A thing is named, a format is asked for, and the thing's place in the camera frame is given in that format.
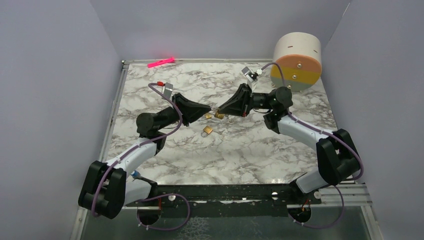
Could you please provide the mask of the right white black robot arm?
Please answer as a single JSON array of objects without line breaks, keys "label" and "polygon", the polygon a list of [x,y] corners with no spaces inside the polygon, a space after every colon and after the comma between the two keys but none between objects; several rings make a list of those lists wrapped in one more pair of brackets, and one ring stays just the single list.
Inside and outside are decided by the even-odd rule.
[{"label": "right white black robot arm", "polygon": [[304,122],[290,112],[292,105],[292,92],[287,87],[257,93],[243,83],[217,112],[246,117],[252,110],[265,109],[268,112],[263,118],[269,130],[294,138],[316,152],[317,168],[290,184],[288,196],[296,204],[302,203],[316,189],[360,178],[364,166],[350,134],[344,129],[331,132]]}]

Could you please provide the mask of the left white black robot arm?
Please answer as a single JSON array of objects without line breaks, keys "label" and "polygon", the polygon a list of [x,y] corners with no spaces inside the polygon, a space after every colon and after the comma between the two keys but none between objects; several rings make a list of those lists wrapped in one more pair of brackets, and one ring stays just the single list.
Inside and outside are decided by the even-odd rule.
[{"label": "left white black robot arm", "polygon": [[147,206],[155,203],[155,182],[143,177],[127,182],[127,178],[163,149],[168,134],[161,129],[174,123],[188,126],[212,109],[180,93],[174,94],[171,102],[171,106],[157,113],[145,112],[137,116],[139,137],[130,148],[106,162],[96,160],[90,164],[78,198],[80,207],[90,210],[95,216],[113,219],[127,204],[138,200]]}]

